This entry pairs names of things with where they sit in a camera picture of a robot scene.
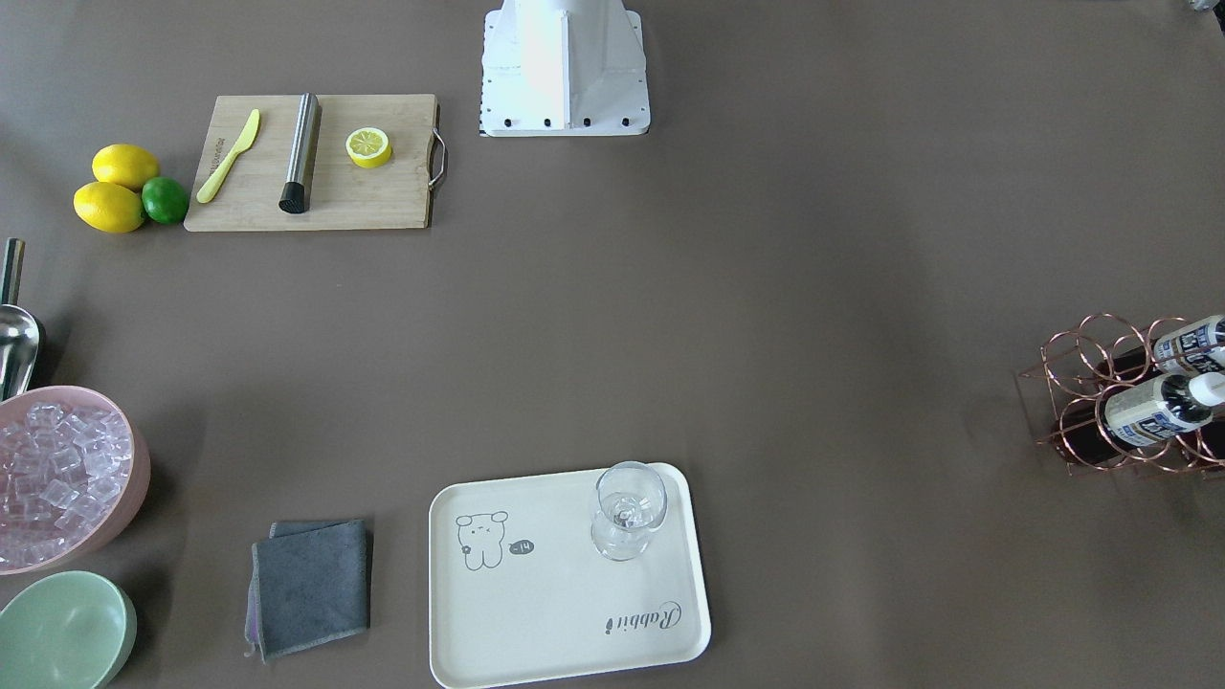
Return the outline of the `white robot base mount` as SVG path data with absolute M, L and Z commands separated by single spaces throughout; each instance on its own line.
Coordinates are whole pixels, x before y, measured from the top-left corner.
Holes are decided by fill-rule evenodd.
M 642 18 L 624 2 L 503 1 L 481 27 L 481 136 L 649 131 Z

